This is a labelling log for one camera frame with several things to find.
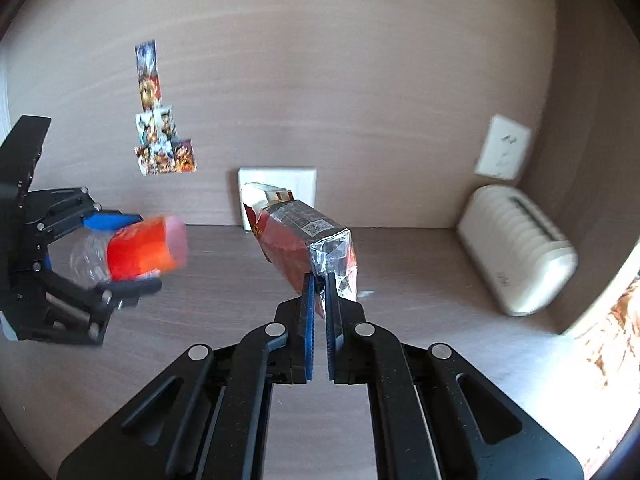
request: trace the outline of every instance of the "power outlet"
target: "power outlet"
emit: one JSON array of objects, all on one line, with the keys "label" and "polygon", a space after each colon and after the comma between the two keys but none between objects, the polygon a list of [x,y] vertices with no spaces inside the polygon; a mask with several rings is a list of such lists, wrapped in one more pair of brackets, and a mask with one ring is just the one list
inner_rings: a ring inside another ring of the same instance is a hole
[{"label": "power outlet", "polygon": [[531,130],[502,115],[491,119],[476,173],[513,180],[518,175],[529,147]]},{"label": "power outlet", "polygon": [[242,186],[250,182],[269,184],[270,186],[290,189],[293,198],[305,204],[316,206],[316,168],[240,168],[238,170],[238,189],[240,190],[240,211],[242,227],[251,230],[242,206]]}]

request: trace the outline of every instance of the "wall socket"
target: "wall socket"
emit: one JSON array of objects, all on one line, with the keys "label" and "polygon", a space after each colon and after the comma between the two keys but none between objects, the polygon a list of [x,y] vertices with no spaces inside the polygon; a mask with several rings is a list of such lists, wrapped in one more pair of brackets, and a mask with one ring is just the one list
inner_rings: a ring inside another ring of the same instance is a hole
[{"label": "wall socket", "polygon": [[494,115],[476,164],[476,173],[513,180],[518,176],[530,138],[531,130],[526,126],[502,115]]},{"label": "wall socket", "polygon": [[293,198],[315,207],[316,174],[316,168],[240,168],[238,170],[238,189],[240,190],[240,212],[244,230],[251,230],[244,206],[242,206],[242,186],[244,184],[259,182],[260,184],[284,187],[291,190]]}]

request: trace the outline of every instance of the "wood panel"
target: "wood panel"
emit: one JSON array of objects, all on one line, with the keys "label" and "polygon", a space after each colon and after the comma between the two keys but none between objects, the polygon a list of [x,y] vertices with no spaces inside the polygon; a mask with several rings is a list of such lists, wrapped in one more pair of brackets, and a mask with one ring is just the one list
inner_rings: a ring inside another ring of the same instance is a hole
[{"label": "wood panel", "polygon": [[612,0],[558,0],[548,105],[520,184],[578,252],[576,273],[549,307],[560,330],[593,304],[638,241],[638,103],[640,44],[620,10]]},{"label": "wood panel", "polygon": [[[273,319],[295,294],[251,234],[190,226],[188,266],[162,291],[116,312],[102,348],[0,337],[0,405],[50,475],[140,388],[197,342],[220,348]],[[501,314],[450,230],[358,229],[358,290],[367,319],[426,348],[444,341],[527,410],[583,463],[612,424],[584,357],[551,333],[546,312]],[[54,268],[74,236],[57,242]],[[316,318],[314,380],[274,389],[265,479],[375,478],[366,387],[328,381]],[[589,409],[591,416],[585,417]]]},{"label": "wood panel", "polygon": [[[149,38],[197,174],[132,156]],[[3,43],[12,120],[53,118],[36,187],[234,224],[237,168],[315,166],[345,224],[441,227],[488,182],[492,115],[537,129],[554,39],[554,0],[28,0]]]}]

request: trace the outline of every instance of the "transparent plastic bottle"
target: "transparent plastic bottle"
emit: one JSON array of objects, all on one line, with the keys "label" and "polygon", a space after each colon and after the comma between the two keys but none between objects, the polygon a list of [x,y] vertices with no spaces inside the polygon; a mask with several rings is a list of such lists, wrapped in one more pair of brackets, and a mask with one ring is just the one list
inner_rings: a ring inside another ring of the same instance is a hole
[{"label": "transparent plastic bottle", "polygon": [[76,242],[69,256],[72,280],[84,288],[111,280],[107,264],[107,244],[113,232],[89,231]]}]

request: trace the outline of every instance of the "crumpled plastic wrapper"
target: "crumpled plastic wrapper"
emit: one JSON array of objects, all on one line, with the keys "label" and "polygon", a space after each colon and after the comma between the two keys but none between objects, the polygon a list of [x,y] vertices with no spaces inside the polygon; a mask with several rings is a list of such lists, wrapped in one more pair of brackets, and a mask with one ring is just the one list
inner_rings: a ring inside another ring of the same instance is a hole
[{"label": "crumpled plastic wrapper", "polygon": [[[327,276],[333,272],[338,295],[356,301],[358,263],[351,231],[300,200],[268,205],[259,211],[244,206],[262,252],[302,293],[305,274]],[[324,317],[324,293],[316,301]]]}]

